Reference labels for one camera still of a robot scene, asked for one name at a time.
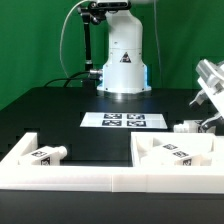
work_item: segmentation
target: green backdrop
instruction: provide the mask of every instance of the green backdrop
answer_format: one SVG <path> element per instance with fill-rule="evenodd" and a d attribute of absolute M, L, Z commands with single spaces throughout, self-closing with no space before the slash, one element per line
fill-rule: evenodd
<path fill-rule="evenodd" d="M 59 60 L 60 35 L 67 13 L 77 2 L 0 1 L 0 109 L 32 87 L 65 77 Z M 159 0 L 160 72 L 154 5 L 132 8 L 144 26 L 143 61 L 150 69 L 153 88 L 198 88 L 195 72 L 198 61 L 224 59 L 223 9 L 223 0 Z M 93 63 L 100 68 L 107 59 L 106 22 L 92 26 L 91 32 Z M 70 75 L 84 70 L 84 57 L 82 20 L 74 13 L 63 45 L 63 58 Z"/>

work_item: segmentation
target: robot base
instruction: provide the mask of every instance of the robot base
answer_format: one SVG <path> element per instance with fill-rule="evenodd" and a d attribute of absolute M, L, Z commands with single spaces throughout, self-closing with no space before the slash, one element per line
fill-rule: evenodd
<path fill-rule="evenodd" d="M 97 90 L 97 95 L 103 96 L 106 98 L 116 99 L 116 100 L 134 100 L 134 99 L 150 97 L 151 92 L 152 92 L 151 88 L 139 93 L 115 93 L 115 92 Z"/>

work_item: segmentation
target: black tabletop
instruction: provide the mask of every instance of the black tabletop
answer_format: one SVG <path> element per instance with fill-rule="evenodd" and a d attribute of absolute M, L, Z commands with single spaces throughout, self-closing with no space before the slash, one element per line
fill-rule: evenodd
<path fill-rule="evenodd" d="M 158 89 L 150 98 L 117 101 L 83 88 L 33 88 L 0 111 L 0 156 L 35 131 L 40 147 L 66 146 L 62 165 L 132 166 L 132 131 L 172 131 L 183 120 L 216 113 L 209 102 L 192 111 L 188 104 L 195 94 Z M 161 113 L 168 129 L 80 127 L 85 112 Z M 223 127 L 217 134 L 224 135 Z M 223 206 L 223 195 L 0 191 L 1 223 L 210 224 L 223 223 Z"/>

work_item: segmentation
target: white paper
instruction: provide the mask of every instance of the white paper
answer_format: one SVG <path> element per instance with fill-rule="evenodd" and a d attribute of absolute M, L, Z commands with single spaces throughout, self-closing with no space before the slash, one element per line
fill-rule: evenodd
<path fill-rule="evenodd" d="M 87 112 L 81 127 L 167 129 L 162 114 Z"/>

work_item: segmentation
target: small white object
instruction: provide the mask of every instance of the small white object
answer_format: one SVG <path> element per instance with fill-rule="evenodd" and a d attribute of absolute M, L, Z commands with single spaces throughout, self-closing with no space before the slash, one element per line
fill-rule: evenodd
<path fill-rule="evenodd" d="M 200 162 L 200 152 L 192 153 L 172 144 L 153 147 L 147 156 L 141 158 L 142 167 L 152 165 L 200 166 Z"/>
<path fill-rule="evenodd" d="M 49 147 L 45 146 L 36 151 L 30 152 L 27 155 L 21 156 L 19 159 L 20 165 L 42 165 L 42 166 L 58 166 L 60 160 L 67 155 L 67 150 L 64 146 Z"/>
<path fill-rule="evenodd" d="M 183 124 L 177 124 L 173 127 L 174 133 L 198 133 L 200 120 L 185 120 Z M 215 127 L 211 127 L 206 133 L 215 133 Z"/>

